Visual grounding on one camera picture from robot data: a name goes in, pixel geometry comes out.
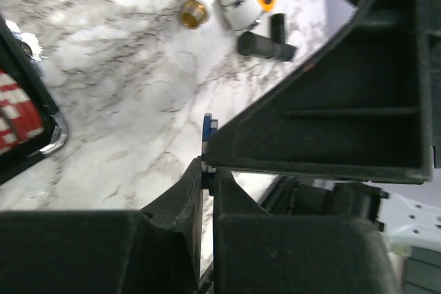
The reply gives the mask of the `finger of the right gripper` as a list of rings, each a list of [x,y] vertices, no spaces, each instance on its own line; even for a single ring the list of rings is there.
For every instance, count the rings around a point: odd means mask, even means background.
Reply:
[[[421,183],[440,164],[440,0],[371,0],[209,137],[212,167]]]

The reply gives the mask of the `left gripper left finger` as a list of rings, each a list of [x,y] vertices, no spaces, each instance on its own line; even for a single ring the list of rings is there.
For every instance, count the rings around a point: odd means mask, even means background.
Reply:
[[[139,210],[4,211],[2,293],[195,293],[201,162]]]

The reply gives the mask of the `black poker chip case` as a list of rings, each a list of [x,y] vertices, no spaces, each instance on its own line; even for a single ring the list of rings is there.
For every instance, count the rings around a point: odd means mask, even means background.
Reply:
[[[41,77],[35,35],[1,19],[1,184],[60,150],[70,130]]]

